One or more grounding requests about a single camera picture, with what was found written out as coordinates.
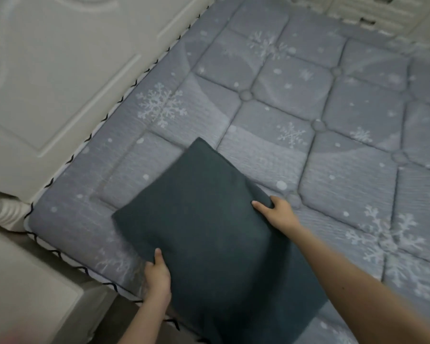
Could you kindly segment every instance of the fabric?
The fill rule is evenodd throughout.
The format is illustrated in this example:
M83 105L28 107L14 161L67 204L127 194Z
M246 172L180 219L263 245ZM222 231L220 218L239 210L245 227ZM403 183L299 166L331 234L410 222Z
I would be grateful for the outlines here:
M299 250L251 206L270 198L201 138L113 219L138 254L160 247L172 304L217 343L292 343L327 301Z

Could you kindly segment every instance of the pillow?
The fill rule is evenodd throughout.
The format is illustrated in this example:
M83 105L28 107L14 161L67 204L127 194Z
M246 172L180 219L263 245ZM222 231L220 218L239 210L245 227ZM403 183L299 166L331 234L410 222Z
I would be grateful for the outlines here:
M203 139L113 214L145 260L162 249L172 306L212 344L292 343L327 301L304 257L251 205L270 198Z

